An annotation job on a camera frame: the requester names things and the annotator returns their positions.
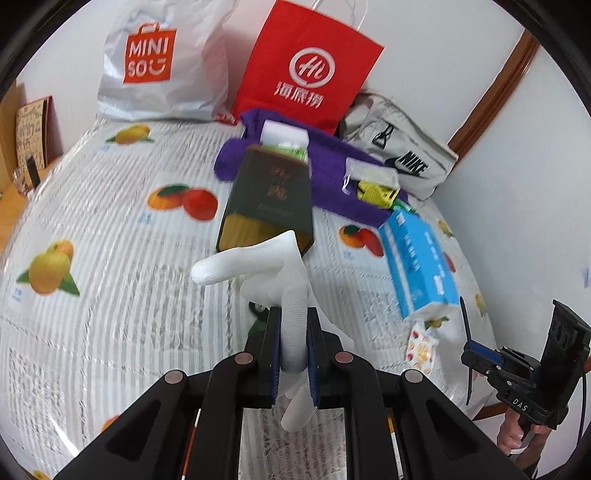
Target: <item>small snack packet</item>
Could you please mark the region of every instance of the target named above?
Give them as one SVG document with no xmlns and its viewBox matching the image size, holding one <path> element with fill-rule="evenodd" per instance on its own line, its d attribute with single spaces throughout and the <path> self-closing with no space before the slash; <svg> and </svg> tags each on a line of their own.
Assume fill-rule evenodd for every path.
<svg viewBox="0 0 591 480">
<path fill-rule="evenodd" d="M 427 333 L 424 322 L 415 323 L 408 338 L 408 367 L 419 370 L 428 377 L 435 365 L 435 348 L 438 343 L 439 340 Z"/>
</svg>

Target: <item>bed sheet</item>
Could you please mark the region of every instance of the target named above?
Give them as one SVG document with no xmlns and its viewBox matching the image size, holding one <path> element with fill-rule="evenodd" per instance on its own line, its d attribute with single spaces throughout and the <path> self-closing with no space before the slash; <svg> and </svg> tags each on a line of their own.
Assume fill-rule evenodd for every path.
<svg viewBox="0 0 591 480">
<path fill-rule="evenodd" d="M 36 191 L 0 261 L 0 434 L 25 469 L 49 478 L 167 371 L 195 374 L 241 351 L 255 320 L 236 280 L 190 279 L 191 266 L 215 253 L 231 188 L 213 163 L 242 127 L 149 122 L 133 142 L 119 135 L 128 127 L 98 121 L 82 137 Z M 187 189 L 190 202 L 176 195 Z M 494 347 L 453 232 L 432 201 L 413 206 L 446 252 L 474 339 Z M 339 232 L 353 222 L 313 215 L 316 242 L 304 260 L 321 307 L 357 354 L 402 372 L 412 325 L 385 257 L 346 243 Z M 431 380 L 475 415 L 492 390 L 477 378 L 466 408 L 461 315 L 430 332 L 440 340 Z M 346 478 L 342 410 L 289 434 L 285 407 L 282 398 L 245 412 L 241 478 Z"/>
</svg>

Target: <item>purple towel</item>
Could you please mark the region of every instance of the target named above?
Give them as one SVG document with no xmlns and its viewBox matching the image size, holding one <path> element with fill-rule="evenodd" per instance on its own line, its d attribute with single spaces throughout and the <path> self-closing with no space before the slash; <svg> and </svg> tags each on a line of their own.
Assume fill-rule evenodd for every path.
<svg viewBox="0 0 591 480">
<path fill-rule="evenodd" d="M 390 217 L 392 212 L 389 210 L 362 202 L 357 199 L 355 193 L 347 195 L 342 191 L 347 157 L 381 165 L 378 160 L 336 137 L 331 137 L 321 130 L 291 120 L 271 110 L 255 108 L 242 115 L 242 122 L 246 126 L 244 138 L 228 140 L 217 156 L 214 171 L 220 180 L 236 179 L 246 149 L 250 145 L 259 143 L 262 126 L 266 120 L 274 120 L 308 130 L 310 137 L 308 155 L 312 173 L 310 184 L 314 205 L 350 218 L 355 222 L 374 227 L 381 226 Z"/>
</svg>

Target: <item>blue tissue box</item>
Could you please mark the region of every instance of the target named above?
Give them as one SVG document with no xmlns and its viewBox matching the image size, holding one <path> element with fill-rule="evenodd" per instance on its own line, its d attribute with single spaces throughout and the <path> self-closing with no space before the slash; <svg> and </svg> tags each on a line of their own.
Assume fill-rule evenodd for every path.
<svg viewBox="0 0 591 480">
<path fill-rule="evenodd" d="M 456 283 L 429 224 L 395 210 L 379 233 L 405 320 L 437 320 L 459 308 Z"/>
</svg>

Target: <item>dark green box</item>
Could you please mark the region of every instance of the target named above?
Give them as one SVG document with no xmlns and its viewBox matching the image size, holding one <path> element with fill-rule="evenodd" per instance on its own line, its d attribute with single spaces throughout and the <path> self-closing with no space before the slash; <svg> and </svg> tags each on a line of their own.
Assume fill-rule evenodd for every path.
<svg viewBox="0 0 591 480">
<path fill-rule="evenodd" d="M 308 165 L 253 145 L 230 192 L 217 251 L 256 245 L 289 230 L 304 255 L 314 243 Z"/>
</svg>

